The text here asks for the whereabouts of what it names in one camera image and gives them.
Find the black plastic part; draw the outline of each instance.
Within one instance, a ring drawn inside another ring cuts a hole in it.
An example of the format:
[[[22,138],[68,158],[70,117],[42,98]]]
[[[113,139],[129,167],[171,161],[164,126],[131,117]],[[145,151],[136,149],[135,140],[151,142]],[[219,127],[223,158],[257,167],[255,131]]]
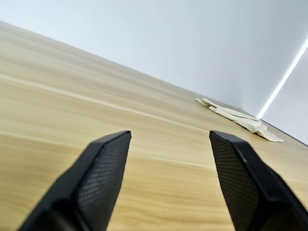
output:
[[[19,230],[106,230],[121,188],[130,139],[130,131],[122,131],[90,143]]]
[[[220,187],[237,231],[308,230],[308,213],[246,141],[210,132]]]

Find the crumpled cloth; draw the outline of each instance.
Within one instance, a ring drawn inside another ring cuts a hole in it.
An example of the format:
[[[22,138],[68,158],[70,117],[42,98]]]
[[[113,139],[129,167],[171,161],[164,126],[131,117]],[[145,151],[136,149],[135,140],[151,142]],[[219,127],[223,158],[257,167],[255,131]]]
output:
[[[212,112],[215,112],[233,122],[241,125],[252,133],[256,133],[259,136],[264,137],[269,141],[283,142],[282,139],[268,131],[268,127],[263,125],[261,121],[253,116],[246,115],[244,113],[232,110],[230,108],[219,106],[208,99],[198,99],[196,101],[204,106],[208,107]]]

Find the white cloth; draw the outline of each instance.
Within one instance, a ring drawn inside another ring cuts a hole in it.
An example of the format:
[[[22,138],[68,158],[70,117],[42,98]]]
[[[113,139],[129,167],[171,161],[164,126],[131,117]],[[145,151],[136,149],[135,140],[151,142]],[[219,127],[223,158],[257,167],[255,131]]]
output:
[[[269,141],[283,142],[282,139],[270,133],[268,131],[268,127],[263,125],[261,121],[255,117],[232,110],[230,108],[219,106],[205,98],[203,98],[202,100],[196,98],[196,101],[208,107],[212,112],[215,112],[229,120],[232,120],[233,122],[248,129],[252,133],[256,133],[257,135],[262,136]]]

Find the light wood tabletop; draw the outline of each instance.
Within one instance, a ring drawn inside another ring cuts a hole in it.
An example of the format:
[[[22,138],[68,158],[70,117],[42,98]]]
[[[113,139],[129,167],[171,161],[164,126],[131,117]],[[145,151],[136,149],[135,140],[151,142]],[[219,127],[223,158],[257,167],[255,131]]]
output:
[[[17,229],[86,145],[131,130],[110,231],[233,230],[208,138],[248,141],[308,206],[308,148],[270,142],[198,94],[0,23],[0,230]]]

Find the carbon fiber texture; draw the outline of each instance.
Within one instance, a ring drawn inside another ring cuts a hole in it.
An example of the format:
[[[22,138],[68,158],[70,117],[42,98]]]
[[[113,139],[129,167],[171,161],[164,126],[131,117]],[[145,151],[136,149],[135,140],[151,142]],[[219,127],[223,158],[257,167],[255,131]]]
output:
[[[249,229],[259,195],[231,144],[217,135],[211,137],[220,187],[237,231]]]
[[[77,204],[93,231],[107,229],[119,194],[129,146],[129,135],[106,144],[77,189]]]

